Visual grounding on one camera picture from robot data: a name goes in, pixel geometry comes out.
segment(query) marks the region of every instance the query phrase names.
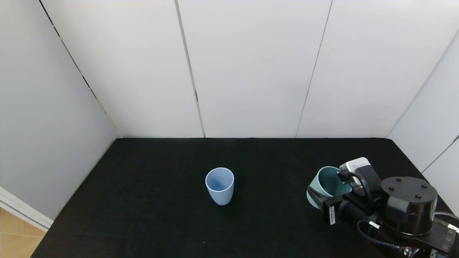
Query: cup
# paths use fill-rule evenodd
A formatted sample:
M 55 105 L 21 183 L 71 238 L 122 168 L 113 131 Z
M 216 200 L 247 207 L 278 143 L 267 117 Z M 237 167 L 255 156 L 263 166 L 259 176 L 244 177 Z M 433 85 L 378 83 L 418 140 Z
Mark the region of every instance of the cup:
M 214 168 L 206 176 L 206 186 L 210 197 L 218 205 L 231 201 L 234 191 L 234 175 L 227 168 Z
M 352 188 L 349 185 L 343 185 L 340 177 L 338 176 L 339 171 L 339 168 L 330 166 L 323 167 L 319 169 L 309 186 L 327 197 L 347 194 L 352 191 Z M 307 191 L 306 196 L 309 203 L 318 209 L 319 207 L 317 207 L 316 203 Z

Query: white wall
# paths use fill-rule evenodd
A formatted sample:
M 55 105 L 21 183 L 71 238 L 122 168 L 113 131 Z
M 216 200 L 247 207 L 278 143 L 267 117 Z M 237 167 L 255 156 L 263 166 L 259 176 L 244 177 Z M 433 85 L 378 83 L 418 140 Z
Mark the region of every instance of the white wall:
M 202 137 L 174 0 L 43 0 L 123 137 Z
M 123 136 L 203 136 L 174 0 L 43 3 Z M 330 3 L 178 0 L 207 137 L 387 136 L 459 1 Z
M 456 215 L 459 215 L 459 201 L 457 198 L 459 182 L 458 158 L 459 141 L 456 141 L 423 173 Z
M 295 137 L 330 0 L 179 0 L 207 137 Z
M 388 138 L 423 171 L 458 135 L 459 33 Z
M 40 2 L 0 1 L 0 186 L 54 219 L 117 137 Z
M 459 1 L 334 0 L 298 137 L 386 137 L 459 29 Z

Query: label sticker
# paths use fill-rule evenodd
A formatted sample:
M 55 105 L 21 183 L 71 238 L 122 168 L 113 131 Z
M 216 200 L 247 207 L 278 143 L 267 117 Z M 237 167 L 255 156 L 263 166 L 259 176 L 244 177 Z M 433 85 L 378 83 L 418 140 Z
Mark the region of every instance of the label sticker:
M 375 228 L 379 229 L 379 225 L 374 223 L 373 221 L 369 221 L 368 224 L 374 226 Z
M 448 228 L 452 229 L 452 230 L 455 230 L 458 234 L 459 234 L 459 228 L 454 226 L 454 225 L 449 225 Z
M 331 206 L 328 208 L 329 214 L 330 214 L 330 225 L 333 225 L 335 221 L 335 206 Z

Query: black table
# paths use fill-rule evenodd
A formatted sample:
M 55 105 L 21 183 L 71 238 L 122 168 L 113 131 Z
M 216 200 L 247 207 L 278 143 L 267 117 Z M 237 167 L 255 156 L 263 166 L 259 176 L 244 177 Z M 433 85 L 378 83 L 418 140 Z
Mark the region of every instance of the black table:
M 306 200 L 323 166 L 367 157 L 381 179 L 424 177 L 388 139 L 118 139 L 36 249 L 35 258 L 372 257 L 346 223 Z M 220 207 L 204 179 L 235 175 Z M 449 211 L 442 200 L 439 210 Z

